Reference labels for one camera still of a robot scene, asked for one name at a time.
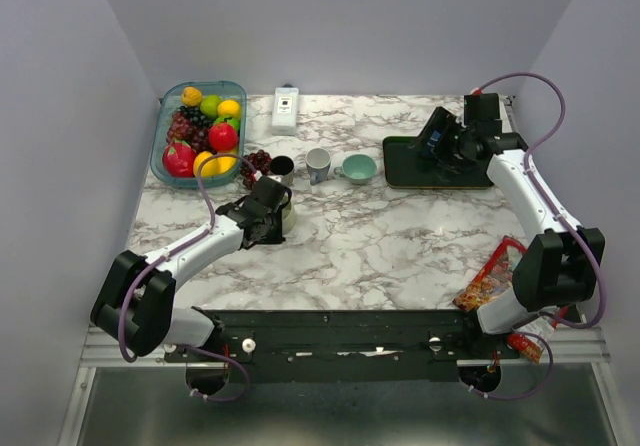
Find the dark blue mug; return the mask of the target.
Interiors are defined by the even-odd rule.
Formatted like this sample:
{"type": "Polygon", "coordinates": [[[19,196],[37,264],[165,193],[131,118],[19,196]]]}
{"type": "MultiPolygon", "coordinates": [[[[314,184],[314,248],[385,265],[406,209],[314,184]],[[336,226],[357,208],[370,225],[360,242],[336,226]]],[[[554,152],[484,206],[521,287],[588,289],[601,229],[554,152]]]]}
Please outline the dark blue mug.
{"type": "Polygon", "coordinates": [[[441,136],[442,133],[437,129],[434,129],[430,133],[429,138],[426,140],[426,143],[421,151],[423,157],[429,159],[436,157],[436,147],[441,140],[441,136]]]}

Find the light green mug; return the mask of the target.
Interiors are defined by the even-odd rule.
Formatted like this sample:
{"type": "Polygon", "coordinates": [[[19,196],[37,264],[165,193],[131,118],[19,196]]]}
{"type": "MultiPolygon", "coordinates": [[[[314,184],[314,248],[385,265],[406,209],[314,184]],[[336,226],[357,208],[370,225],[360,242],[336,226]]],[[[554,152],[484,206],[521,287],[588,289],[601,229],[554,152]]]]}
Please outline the light green mug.
{"type": "Polygon", "coordinates": [[[281,203],[281,224],[282,234],[288,235],[295,227],[297,215],[295,208],[291,202],[291,197],[285,195],[281,203]]]}

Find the brown mug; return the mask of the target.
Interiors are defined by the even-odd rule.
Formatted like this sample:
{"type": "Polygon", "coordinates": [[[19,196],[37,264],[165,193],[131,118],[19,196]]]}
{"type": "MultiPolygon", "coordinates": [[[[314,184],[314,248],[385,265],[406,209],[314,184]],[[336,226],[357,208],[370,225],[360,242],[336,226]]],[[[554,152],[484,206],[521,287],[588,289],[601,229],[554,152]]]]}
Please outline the brown mug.
{"type": "Polygon", "coordinates": [[[281,182],[286,186],[291,186],[293,184],[294,168],[294,161],[290,157],[284,155],[272,158],[269,165],[270,174],[278,176],[281,179],[281,182]]]}

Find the grey-blue mug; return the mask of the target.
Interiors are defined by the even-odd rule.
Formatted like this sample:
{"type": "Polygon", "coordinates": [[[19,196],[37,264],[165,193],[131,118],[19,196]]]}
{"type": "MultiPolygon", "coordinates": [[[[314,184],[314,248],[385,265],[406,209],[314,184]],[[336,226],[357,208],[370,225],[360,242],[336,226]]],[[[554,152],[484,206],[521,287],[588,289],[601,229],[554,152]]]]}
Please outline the grey-blue mug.
{"type": "Polygon", "coordinates": [[[312,186],[327,180],[331,167],[330,153],[321,147],[311,149],[305,157],[309,181],[312,186]]]}

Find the teal green cup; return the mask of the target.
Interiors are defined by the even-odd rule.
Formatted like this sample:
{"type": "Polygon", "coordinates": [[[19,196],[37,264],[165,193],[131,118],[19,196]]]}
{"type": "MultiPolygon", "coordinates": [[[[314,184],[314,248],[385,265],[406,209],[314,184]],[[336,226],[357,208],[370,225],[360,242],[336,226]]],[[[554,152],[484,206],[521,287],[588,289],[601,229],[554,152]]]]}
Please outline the teal green cup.
{"type": "Polygon", "coordinates": [[[376,162],[366,154],[350,155],[343,161],[341,166],[334,168],[336,176],[354,185],[369,183],[376,173],[376,162]]]}

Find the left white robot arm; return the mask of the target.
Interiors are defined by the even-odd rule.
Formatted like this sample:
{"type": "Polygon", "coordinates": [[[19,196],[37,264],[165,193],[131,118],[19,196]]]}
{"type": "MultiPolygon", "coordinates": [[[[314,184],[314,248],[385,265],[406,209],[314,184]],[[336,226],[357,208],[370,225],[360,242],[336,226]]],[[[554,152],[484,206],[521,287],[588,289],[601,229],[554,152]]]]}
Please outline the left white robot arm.
{"type": "Polygon", "coordinates": [[[288,186],[263,176],[249,195],[218,207],[212,219],[180,240],[146,255],[120,253],[91,310],[91,323],[117,340],[127,362],[163,345],[185,346],[201,361],[214,359],[222,346],[220,321],[197,307],[176,307],[176,292],[227,255],[282,243],[283,210],[291,199],[288,186]]]}

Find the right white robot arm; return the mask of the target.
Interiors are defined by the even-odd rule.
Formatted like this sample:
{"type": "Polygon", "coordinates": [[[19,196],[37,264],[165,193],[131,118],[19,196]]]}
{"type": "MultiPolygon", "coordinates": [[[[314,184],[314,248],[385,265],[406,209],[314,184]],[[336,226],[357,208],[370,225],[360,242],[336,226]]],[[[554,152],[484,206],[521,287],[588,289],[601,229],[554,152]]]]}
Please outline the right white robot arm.
{"type": "Polygon", "coordinates": [[[436,108],[411,146],[440,169],[482,171],[509,201],[528,241],[511,287],[479,307],[478,323],[461,331],[467,355],[485,356],[496,346],[495,334],[548,316],[554,307],[586,301],[601,287],[603,234],[583,227],[559,203],[537,174],[532,147],[518,133],[503,131],[496,94],[465,96],[460,117],[436,108]]]}

